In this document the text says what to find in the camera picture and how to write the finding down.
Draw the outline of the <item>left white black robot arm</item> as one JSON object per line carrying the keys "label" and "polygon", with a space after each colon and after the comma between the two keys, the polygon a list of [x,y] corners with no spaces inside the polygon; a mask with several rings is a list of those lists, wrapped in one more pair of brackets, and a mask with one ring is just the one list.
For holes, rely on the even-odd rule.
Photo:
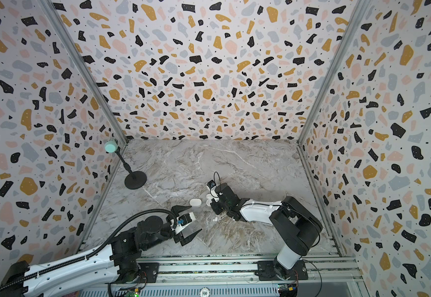
{"label": "left white black robot arm", "polygon": [[0,297],[61,297],[99,283],[154,283],[158,264],[139,264],[143,252],[168,240],[184,246],[196,233],[183,230],[196,222],[188,206],[151,209],[126,219],[98,247],[59,261],[13,264],[0,286]]}

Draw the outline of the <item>white earbud charging case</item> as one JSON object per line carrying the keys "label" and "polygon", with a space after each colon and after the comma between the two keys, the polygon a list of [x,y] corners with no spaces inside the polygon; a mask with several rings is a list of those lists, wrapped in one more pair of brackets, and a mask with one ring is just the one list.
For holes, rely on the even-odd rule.
{"label": "white earbud charging case", "polygon": [[200,199],[191,199],[189,201],[189,204],[192,207],[200,207],[202,205],[202,200],[200,200]]}

